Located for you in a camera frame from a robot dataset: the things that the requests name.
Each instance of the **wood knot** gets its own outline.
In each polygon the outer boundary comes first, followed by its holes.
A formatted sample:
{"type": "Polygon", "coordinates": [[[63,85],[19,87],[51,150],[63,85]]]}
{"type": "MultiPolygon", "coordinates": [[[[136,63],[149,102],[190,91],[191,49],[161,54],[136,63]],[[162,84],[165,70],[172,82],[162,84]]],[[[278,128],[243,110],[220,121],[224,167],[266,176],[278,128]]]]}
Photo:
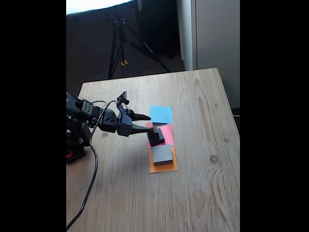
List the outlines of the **wood knot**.
{"type": "Polygon", "coordinates": [[[216,157],[216,156],[211,156],[209,160],[210,160],[211,163],[215,164],[215,163],[218,162],[218,157],[216,157]]]}

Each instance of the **gray block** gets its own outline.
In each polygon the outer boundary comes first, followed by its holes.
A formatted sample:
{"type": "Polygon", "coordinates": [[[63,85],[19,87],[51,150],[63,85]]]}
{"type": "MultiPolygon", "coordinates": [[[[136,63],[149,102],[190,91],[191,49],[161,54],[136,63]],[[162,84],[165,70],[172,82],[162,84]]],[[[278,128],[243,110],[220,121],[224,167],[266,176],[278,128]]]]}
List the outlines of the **gray block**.
{"type": "Polygon", "coordinates": [[[155,166],[173,163],[173,155],[169,144],[153,146],[152,150],[155,166]]]}

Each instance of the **red part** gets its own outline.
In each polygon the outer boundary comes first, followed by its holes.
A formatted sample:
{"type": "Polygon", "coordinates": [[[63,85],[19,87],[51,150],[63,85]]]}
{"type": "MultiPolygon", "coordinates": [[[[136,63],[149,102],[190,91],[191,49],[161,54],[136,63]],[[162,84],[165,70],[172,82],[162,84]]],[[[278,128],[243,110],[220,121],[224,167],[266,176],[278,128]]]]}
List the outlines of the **red part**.
{"type": "Polygon", "coordinates": [[[152,122],[146,123],[146,127],[151,128],[151,129],[153,129],[153,131],[154,131],[154,125],[153,125],[152,122]]]}
{"type": "Polygon", "coordinates": [[[66,153],[68,153],[68,154],[66,154],[66,159],[72,158],[72,156],[73,156],[73,152],[72,151],[66,151],[66,153]]]}

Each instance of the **black block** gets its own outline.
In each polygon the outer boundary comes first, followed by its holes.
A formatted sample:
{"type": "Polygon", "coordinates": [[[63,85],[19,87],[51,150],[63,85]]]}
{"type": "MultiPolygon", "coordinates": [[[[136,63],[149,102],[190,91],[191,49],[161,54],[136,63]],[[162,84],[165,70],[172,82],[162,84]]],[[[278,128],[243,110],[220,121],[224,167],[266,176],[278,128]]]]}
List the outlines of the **black block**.
{"type": "Polygon", "coordinates": [[[151,146],[156,146],[165,143],[162,131],[160,128],[154,127],[154,132],[147,133],[151,146]]]}

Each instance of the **tripod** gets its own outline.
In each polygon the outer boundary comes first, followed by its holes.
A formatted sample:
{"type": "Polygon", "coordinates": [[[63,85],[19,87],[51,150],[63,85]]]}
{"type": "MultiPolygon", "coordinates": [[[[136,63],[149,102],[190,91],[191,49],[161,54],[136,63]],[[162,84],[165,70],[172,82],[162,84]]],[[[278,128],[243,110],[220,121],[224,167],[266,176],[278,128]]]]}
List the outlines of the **tripod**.
{"type": "Polygon", "coordinates": [[[162,61],[154,54],[154,52],[150,49],[150,47],[143,42],[140,37],[137,36],[137,34],[134,33],[134,31],[127,25],[126,19],[120,19],[118,16],[117,11],[116,13],[116,21],[114,21],[116,27],[114,27],[114,32],[113,32],[113,39],[112,39],[112,54],[111,54],[111,60],[110,60],[110,67],[108,71],[108,79],[111,79],[117,64],[120,62],[121,69],[122,66],[125,66],[128,64],[128,61],[125,59],[124,56],[124,48],[126,45],[130,45],[131,47],[134,47],[136,50],[142,52],[146,56],[150,57],[151,59],[157,61],[168,73],[169,69],[162,63],[162,61]],[[144,47],[140,47],[136,45],[134,42],[127,40],[124,27],[126,27],[143,45],[144,47]],[[117,39],[117,32],[119,33],[119,40],[120,40],[120,46],[117,47],[116,45],[116,39],[117,39]]]}

